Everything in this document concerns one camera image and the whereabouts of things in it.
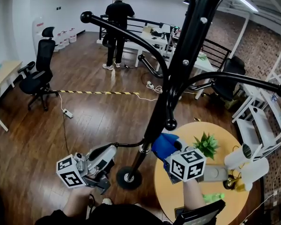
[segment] black metal railing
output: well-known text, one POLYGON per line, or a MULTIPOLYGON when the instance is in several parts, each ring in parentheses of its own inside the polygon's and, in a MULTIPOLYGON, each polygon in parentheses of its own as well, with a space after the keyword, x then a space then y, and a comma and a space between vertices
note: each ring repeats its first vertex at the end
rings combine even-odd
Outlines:
MULTIPOLYGON (((107 19, 108 16, 107 15, 101 15, 100 16, 103 19, 107 19)), ((149 20, 144 20, 144 19, 138 19, 138 18, 130 18, 128 17, 128 22, 129 21, 135 21, 135 22, 139 22, 139 25, 135 25, 135 24, 129 24, 127 26, 128 31, 130 32, 138 32, 138 33, 142 33, 142 29, 145 26, 148 25, 157 25, 158 27, 162 27, 164 23, 162 22, 153 22, 153 21, 149 21, 149 20), (131 27, 138 27, 138 28, 142 28, 141 30, 137 31, 137 30, 133 30, 131 29, 131 27)), ((100 27, 100 31, 99 31, 99 40, 101 40, 105 34, 106 34, 106 29, 103 29, 102 27, 100 27)), ((213 42, 211 40, 205 39, 202 49, 201 49, 204 53, 206 53, 210 63, 212 66, 221 69, 226 61, 226 59, 228 58, 229 54, 231 53, 231 50, 229 50, 228 48, 213 42)))

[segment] shoe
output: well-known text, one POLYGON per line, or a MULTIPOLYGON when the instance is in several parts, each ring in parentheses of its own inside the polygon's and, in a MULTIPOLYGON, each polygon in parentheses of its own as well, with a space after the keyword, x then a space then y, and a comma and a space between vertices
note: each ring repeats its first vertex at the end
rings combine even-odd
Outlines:
POLYGON ((114 64, 116 65, 117 68, 119 68, 121 66, 120 63, 116 63, 116 61, 114 61, 114 64))
POLYGON ((102 201, 102 204, 112 205, 112 201, 110 198, 104 198, 102 201))
POLYGON ((105 69, 108 69, 108 70, 113 70, 113 66, 112 65, 111 66, 107 66, 105 63, 103 64, 102 67, 105 68, 105 69))

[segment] wooden floor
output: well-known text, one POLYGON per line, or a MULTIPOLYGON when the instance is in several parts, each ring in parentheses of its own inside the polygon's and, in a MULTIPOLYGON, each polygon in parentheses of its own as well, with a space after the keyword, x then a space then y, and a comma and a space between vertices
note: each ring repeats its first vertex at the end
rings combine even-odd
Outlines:
MULTIPOLYGON (((51 87, 56 90, 136 91, 142 98, 157 98, 157 93, 143 83, 151 81, 157 86, 161 81, 148 74, 141 63, 134 69, 136 53, 124 53, 125 63, 132 69, 102 69, 107 49, 96 44, 97 38, 97 33, 84 33, 76 43, 54 54, 51 87)), ((66 119, 71 153, 86 153, 93 146, 106 142, 140 141, 155 105, 155 101, 140 100, 135 95, 61 95, 63 108, 74 115, 71 120, 66 119)), ((28 111, 30 99, 31 96, 22 93, 16 84, 0 102, 0 118, 9 128, 6 133, 0 127, 0 192, 10 225, 33 224, 40 217, 63 208, 69 196, 69 190, 55 174, 56 162, 67 156, 60 98, 49 97, 48 112, 43 111, 40 101, 28 111)), ((194 95, 183 95, 175 109, 175 118, 178 126, 199 118, 237 135, 231 113, 210 103, 208 97, 196 101, 194 95)), ((127 192, 117 186, 117 170, 131 165, 137 150, 118 150, 116 165, 110 174, 112 186, 104 197, 110 197, 115 203, 140 203, 161 218, 154 191, 156 157, 153 153, 140 167, 143 184, 137 190, 127 192)), ((98 201, 104 197, 96 195, 98 201)), ((232 224, 239 224, 259 203, 260 184, 257 183, 245 208, 232 224)))

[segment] green plant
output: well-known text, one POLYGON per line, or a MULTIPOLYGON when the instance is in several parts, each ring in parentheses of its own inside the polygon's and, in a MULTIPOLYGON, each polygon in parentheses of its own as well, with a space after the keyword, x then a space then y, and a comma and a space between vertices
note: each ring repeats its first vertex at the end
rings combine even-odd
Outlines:
POLYGON ((214 135, 206 136, 205 132, 201 138, 201 141, 196 138, 197 142, 194 142, 193 145, 195 148, 200 149, 200 151, 204 154, 207 158, 212 158, 214 160, 214 154, 216 154, 216 149, 219 148, 218 141, 214 139, 214 135))

